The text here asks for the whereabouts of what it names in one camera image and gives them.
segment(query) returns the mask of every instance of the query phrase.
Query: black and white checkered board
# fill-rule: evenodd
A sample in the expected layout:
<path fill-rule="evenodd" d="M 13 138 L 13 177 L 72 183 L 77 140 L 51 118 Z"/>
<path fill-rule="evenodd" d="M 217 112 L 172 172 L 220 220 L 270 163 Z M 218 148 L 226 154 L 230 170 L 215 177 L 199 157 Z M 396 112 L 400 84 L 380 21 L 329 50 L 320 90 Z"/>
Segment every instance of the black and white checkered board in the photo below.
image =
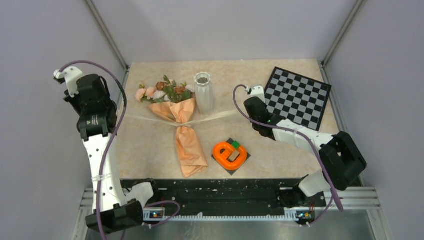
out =
<path fill-rule="evenodd" d="M 270 113 L 318 131 L 330 96 L 331 85 L 274 68 L 265 88 Z"/>

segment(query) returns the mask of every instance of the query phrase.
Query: white vase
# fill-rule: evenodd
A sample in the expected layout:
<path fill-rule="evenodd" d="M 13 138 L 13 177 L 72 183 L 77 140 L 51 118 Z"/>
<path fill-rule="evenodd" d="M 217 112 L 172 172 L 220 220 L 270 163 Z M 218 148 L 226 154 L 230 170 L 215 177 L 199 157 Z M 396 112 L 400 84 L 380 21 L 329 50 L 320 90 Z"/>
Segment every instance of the white vase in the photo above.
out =
<path fill-rule="evenodd" d="M 215 100 L 211 76 L 200 72 L 194 77 L 196 103 L 200 114 L 208 115 L 214 111 Z"/>

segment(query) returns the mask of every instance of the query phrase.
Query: white wall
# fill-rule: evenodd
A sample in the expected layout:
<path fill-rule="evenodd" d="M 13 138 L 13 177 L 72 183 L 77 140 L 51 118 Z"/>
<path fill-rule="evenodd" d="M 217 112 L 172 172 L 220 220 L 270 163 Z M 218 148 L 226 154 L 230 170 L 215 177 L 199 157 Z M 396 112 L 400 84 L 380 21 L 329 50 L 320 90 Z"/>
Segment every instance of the white wall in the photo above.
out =
<path fill-rule="evenodd" d="M 0 33 L 0 238 L 66 240 L 90 167 L 53 72 L 77 59 L 123 71 L 81 0 L 2 0 Z"/>
<path fill-rule="evenodd" d="M 323 59 L 355 0 L 94 0 L 128 62 Z"/>
<path fill-rule="evenodd" d="M 395 239 L 422 239 L 424 2 L 370 0 L 329 64 Z"/>

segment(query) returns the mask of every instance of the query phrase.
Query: bouquet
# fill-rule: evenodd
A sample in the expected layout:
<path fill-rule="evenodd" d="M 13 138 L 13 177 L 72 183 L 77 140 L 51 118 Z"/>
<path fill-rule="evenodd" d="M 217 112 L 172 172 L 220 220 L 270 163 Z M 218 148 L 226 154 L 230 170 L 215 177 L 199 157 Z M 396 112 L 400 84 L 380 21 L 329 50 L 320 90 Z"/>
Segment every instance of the bouquet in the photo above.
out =
<path fill-rule="evenodd" d="M 193 98 L 194 86 L 186 82 L 178 86 L 166 75 L 163 80 L 154 87 L 146 88 L 140 84 L 140 89 L 135 93 L 135 99 L 139 102 L 151 102 L 150 110 L 165 121 L 178 124 L 189 122 L 196 109 L 196 99 Z M 191 127 L 177 127 L 175 139 L 178 160 L 185 178 L 200 173 L 208 167 L 200 140 Z"/>

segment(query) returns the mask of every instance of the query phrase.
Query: marble tabletop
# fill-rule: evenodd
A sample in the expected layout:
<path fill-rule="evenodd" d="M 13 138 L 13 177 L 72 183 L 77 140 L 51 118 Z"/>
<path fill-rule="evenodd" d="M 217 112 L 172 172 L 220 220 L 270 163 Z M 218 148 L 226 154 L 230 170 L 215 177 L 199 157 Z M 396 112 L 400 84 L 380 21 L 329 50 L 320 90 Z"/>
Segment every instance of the marble tabletop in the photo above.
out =
<path fill-rule="evenodd" d="M 139 84 L 154 86 L 163 79 L 163 75 L 167 75 L 177 83 L 187 82 L 194 85 L 194 76 L 200 72 L 207 72 L 211 76 L 216 101 L 214 113 L 235 110 L 232 98 L 234 87 L 238 84 L 262 84 L 265 87 L 274 67 L 323 81 L 316 59 L 133 63 L 125 87 L 128 96 L 126 112 L 133 116 L 159 119 L 148 109 L 148 102 L 135 100 L 134 95 Z M 240 89 L 236 97 L 244 110 L 243 101 L 248 97 L 246 92 Z M 196 111 L 193 120 L 205 117 Z M 253 130 L 251 123 L 240 114 L 195 124 L 192 127 L 208 156 L 209 167 L 189 179 L 301 178 L 320 169 L 312 154 L 288 143 L 260 136 Z M 330 101 L 325 108 L 320 132 L 339 132 Z M 125 117 L 115 140 L 120 178 L 183 179 L 175 134 L 175 126 Z M 214 146 L 228 138 L 238 141 L 251 154 L 234 175 L 230 175 L 210 157 Z"/>

